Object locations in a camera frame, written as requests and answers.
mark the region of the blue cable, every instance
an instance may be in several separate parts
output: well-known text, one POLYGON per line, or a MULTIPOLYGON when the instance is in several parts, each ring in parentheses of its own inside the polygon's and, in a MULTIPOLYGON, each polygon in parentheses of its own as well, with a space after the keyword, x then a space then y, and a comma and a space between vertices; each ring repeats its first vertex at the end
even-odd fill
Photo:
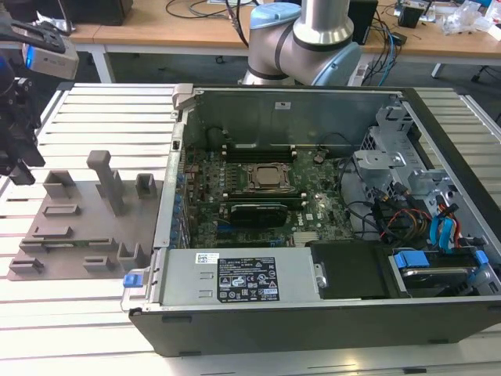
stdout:
POLYGON ((395 45, 393 43, 393 35, 391 35, 390 29, 386 28, 386 30, 388 32, 388 37, 390 38, 390 45, 391 45, 391 47, 390 47, 390 61, 388 61, 387 65, 386 65, 386 69, 384 70, 383 77, 381 78, 381 81, 380 81, 378 86, 381 86, 384 83, 384 80, 386 80, 386 78, 390 74, 390 66, 392 65, 392 61, 395 57, 395 45))

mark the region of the label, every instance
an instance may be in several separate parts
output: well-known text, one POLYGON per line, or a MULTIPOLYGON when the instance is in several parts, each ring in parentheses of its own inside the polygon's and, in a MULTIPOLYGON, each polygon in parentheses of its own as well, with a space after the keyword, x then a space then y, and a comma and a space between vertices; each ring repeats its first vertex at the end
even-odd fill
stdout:
POLYGON ((275 110, 290 110, 290 102, 275 102, 275 110))
POLYGON ((275 258, 220 258, 218 300, 221 303, 279 301, 275 258))
POLYGON ((217 264, 219 253, 197 253, 195 255, 196 264, 217 264))

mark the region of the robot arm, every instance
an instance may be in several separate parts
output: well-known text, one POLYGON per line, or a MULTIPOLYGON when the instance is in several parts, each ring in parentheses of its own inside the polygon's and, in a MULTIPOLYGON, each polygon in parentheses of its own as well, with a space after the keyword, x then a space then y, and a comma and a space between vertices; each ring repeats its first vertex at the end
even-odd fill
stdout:
POLYGON ((245 85, 345 85, 362 55, 349 0, 270 3, 250 17, 245 85))
MULTIPOLYGON (((27 43, 32 48, 54 53, 66 51, 57 33, 14 20, 0 20, 0 40, 27 43)), ((29 59, 34 56, 28 53, 26 59, 29 66, 29 59)), ((9 176, 16 185, 33 184, 28 166, 45 165, 35 135, 35 130, 41 127, 36 98, 33 82, 16 78, 8 60, 0 53, 0 175, 9 176)))

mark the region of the floor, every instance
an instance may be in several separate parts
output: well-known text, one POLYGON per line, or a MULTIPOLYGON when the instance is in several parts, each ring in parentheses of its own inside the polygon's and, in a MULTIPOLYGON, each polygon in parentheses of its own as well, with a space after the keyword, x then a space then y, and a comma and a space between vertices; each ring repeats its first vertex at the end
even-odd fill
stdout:
MULTIPOLYGON (((80 55, 76 81, 99 82, 96 69, 88 54, 80 55)), ((117 82, 133 83, 227 83, 236 84, 247 68, 247 58, 225 56, 224 63, 216 63, 214 56, 111 54, 111 63, 117 82)), ((430 76, 433 64, 397 63, 384 86, 452 87, 460 94, 470 94, 492 117, 501 112, 501 73, 499 78, 483 73, 479 82, 472 82, 479 66, 448 65, 439 79, 430 76)), ((26 71, 18 67, 18 75, 32 77, 41 94, 43 108, 60 80, 26 71)))

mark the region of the metal bracket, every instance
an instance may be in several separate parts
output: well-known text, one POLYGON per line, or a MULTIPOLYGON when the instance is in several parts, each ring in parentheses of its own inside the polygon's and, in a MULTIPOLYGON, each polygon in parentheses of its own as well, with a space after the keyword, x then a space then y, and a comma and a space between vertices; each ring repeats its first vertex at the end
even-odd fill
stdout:
POLYGON ((183 110, 195 103, 193 84, 177 84, 172 90, 172 103, 176 110, 183 110))

